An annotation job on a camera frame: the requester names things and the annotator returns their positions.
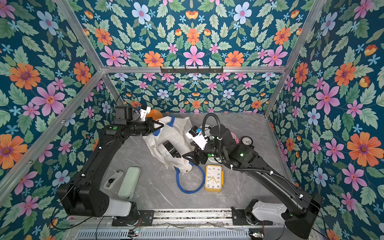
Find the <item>pink alarm clock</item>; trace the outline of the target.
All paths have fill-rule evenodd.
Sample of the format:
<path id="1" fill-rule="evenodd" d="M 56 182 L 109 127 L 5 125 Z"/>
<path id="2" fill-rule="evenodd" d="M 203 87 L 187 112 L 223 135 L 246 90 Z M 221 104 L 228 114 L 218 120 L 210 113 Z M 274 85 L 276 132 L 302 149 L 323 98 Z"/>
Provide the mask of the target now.
<path id="1" fill-rule="evenodd" d="M 240 140 L 237 138 L 237 136 L 234 136 L 233 138 L 234 138 L 236 144 L 239 144 L 239 143 L 240 143 Z"/>

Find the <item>white twin-bell alarm clock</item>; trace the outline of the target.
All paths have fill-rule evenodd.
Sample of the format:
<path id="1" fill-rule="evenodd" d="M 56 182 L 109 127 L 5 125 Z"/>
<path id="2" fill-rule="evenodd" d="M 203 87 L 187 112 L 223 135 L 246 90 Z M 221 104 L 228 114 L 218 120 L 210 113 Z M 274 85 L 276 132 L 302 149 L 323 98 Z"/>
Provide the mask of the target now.
<path id="1" fill-rule="evenodd" d="M 212 129 L 212 127 L 210 127 L 210 126 L 205 126 L 205 128 L 204 128 L 204 137 L 207 140 L 212 140 L 211 129 Z"/>

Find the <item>black twin-bell alarm clock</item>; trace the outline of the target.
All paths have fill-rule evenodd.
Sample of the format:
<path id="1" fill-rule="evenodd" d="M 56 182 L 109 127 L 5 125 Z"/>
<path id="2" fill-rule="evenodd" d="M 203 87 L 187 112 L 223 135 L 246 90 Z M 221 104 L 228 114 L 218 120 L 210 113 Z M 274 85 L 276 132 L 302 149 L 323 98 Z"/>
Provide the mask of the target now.
<path id="1" fill-rule="evenodd" d="M 243 137 L 241 138 L 241 143 L 242 143 L 243 145 L 245 145 L 245 146 L 252 147 L 253 144 L 254 144 L 254 141 L 253 141 L 253 139 L 252 139 L 251 137 L 249 137 L 249 136 L 243 136 Z"/>

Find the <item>yellow alarm clock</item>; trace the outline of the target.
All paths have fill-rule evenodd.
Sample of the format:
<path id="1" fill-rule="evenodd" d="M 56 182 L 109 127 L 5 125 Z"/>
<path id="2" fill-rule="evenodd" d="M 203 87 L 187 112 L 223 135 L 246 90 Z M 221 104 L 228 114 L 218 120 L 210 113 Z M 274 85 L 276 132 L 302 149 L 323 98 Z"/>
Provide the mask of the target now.
<path id="1" fill-rule="evenodd" d="M 224 171 L 220 165 L 206 165 L 205 190 L 221 192 L 224 186 Z"/>

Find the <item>white canvas bag blue handles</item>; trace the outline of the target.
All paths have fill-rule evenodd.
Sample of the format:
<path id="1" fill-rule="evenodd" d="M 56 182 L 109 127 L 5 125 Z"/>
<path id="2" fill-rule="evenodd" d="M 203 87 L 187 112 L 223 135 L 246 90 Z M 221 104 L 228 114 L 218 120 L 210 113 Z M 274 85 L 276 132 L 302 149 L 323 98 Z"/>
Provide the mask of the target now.
<path id="1" fill-rule="evenodd" d="M 176 183 L 184 194 L 195 194 L 199 192 L 205 180 L 195 190 L 185 190 L 180 182 L 180 174 L 186 174 L 192 170 L 195 164 L 183 158 L 183 155 L 192 152 L 193 146 L 186 136 L 192 128 L 189 117 L 176 118 L 167 116 L 157 120 L 164 126 L 160 130 L 144 137 L 152 156 L 163 163 L 166 168 L 173 167 L 176 171 Z"/>

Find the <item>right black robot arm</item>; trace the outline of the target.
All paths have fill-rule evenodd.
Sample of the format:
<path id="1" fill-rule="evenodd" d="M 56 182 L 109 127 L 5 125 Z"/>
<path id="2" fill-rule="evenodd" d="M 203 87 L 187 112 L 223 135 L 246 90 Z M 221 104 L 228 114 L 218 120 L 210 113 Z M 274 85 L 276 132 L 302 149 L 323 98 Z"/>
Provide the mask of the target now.
<path id="1" fill-rule="evenodd" d="M 219 160 L 226 168 L 249 175 L 274 194 L 279 204 L 264 203 L 253 199 L 245 210 L 232 209 L 235 216 L 250 225 L 264 223 L 283 224 L 301 239 L 308 239 L 321 214 L 324 201 L 319 194 L 311 195 L 301 190 L 279 174 L 254 150 L 253 139 L 244 136 L 236 140 L 225 126 L 211 128 L 193 126 L 186 132 L 195 149 L 183 157 L 198 166 L 209 158 Z"/>

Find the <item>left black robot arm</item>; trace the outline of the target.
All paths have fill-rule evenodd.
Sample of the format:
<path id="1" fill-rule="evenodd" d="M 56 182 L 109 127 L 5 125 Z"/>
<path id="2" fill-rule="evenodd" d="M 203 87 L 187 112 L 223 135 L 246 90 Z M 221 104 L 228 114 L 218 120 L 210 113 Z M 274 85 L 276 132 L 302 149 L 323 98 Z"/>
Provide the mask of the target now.
<path id="1" fill-rule="evenodd" d="M 57 190 L 63 208 L 70 216 L 139 219 L 136 203 L 112 199 L 100 190 L 101 182 L 114 155 L 129 137 L 148 136 L 164 124 L 152 118 L 134 120 L 133 109 L 129 106 L 116 107 L 115 112 L 114 122 L 102 129 L 99 143 L 83 168 Z"/>

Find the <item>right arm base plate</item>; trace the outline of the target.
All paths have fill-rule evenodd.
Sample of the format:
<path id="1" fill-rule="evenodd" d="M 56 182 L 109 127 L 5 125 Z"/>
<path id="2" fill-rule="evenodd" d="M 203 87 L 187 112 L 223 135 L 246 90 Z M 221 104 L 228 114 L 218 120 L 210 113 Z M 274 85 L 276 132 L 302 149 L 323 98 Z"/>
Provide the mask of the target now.
<path id="1" fill-rule="evenodd" d="M 271 221 L 260 221 L 250 212 L 243 209 L 231 207 L 232 221 L 234 226 L 272 226 Z"/>

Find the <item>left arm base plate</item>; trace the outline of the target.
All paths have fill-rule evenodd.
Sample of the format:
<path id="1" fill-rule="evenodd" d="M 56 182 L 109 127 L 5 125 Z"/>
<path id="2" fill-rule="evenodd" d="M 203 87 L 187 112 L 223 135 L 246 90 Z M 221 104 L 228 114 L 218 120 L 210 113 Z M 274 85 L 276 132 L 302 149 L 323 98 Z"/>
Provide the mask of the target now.
<path id="1" fill-rule="evenodd" d="M 153 210 L 138 210 L 131 212 L 127 217 L 114 217 L 113 227 L 141 227 L 151 226 L 154 220 L 155 211 Z"/>

